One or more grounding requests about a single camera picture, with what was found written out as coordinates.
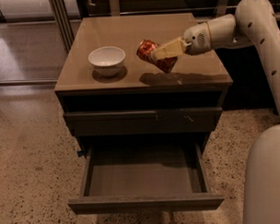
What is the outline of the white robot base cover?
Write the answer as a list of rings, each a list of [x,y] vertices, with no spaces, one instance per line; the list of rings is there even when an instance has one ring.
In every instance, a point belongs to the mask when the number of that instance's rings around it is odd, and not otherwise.
[[[280,224],[280,124],[253,142],[245,177],[243,224]]]

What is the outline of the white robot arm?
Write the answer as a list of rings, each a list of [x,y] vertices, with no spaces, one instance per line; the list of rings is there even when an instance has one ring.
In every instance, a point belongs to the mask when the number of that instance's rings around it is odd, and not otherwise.
[[[280,117],[280,29],[268,0],[241,0],[233,15],[188,28],[179,38],[156,48],[151,59],[202,54],[221,47],[240,48],[249,43],[257,49]]]

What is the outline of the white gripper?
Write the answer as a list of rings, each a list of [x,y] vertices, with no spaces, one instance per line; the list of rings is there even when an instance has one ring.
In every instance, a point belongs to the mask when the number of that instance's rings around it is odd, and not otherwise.
[[[197,24],[185,30],[182,38],[176,38],[158,46],[151,53],[153,61],[177,57],[185,53],[193,56],[212,50],[210,32],[207,23]]]

